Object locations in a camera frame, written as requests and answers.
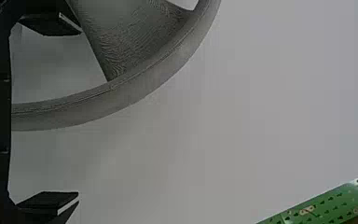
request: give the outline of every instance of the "fan blade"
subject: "fan blade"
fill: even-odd
[[[108,81],[149,59],[191,11],[165,0],[67,0]]]

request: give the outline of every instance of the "white background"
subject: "white background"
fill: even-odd
[[[27,29],[14,101],[95,87],[84,36]],[[71,223],[256,223],[358,176],[358,1],[224,0],[197,53],[143,101],[13,133],[10,191],[78,190]]]

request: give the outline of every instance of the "green circuit board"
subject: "green circuit board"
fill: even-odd
[[[339,224],[358,217],[358,178],[258,224]]]

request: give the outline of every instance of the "black bracket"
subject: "black bracket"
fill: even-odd
[[[27,4],[20,23],[47,36],[80,35],[82,29],[75,14],[64,0],[33,1]]]
[[[29,223],[62,224],[74,213],[79,202],[77,192],[41,192],[18,203],[17,207]]]
[[[59,1],[61,1],[61,4],[59,2],[52,4],[55,8],[60,9],[59,15],[72,18],[71,21],[76,24],[76,18],[73,14],[71,15],[72,12],[69,12],[70,8],[66,6],[65,9],[65,6],[62,6],[62,4],[66,4],[64,0]],[[39,3],[39,1],[34,0],[0,0],[0,224],[64,224],[78,206],[77,192],[42,192],[16,205],[11,201],[7,190],[11,154],[11,66],[8,38],[11,29],[18,21],[22,23],[31,22],[27,21],[30,19],[26,19],[27,16],[31,15],[29,12],[38,12],[42,15],[51,13],[51,10],[48,10],[48,4],[40,5],[47,8],[43,8],[43,10],[39,8],[42,11],[37,11],[35,4]],[[50,26],[51,23],[49,22],[40,22],[39,31],[44,30],[44,32],[47,32],[46,35],[74,33],[65,29],[60,30],[58,26]],[[50,27],[52,31],[54,29],[57,29],[57,31],[49,33],[47,27]]]

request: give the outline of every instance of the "textured plastic surface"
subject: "textured plastic surface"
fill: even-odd
[[[107,83],[59,99],[14,104],[11,116],[14,131],[74,126],[143,99],[194,54],[220,6],[220,0],[199,0],[194,10],[166,0],[68,0],[68,3]]]
[[[339,224],[358,217],[358,178],[259,224]]]

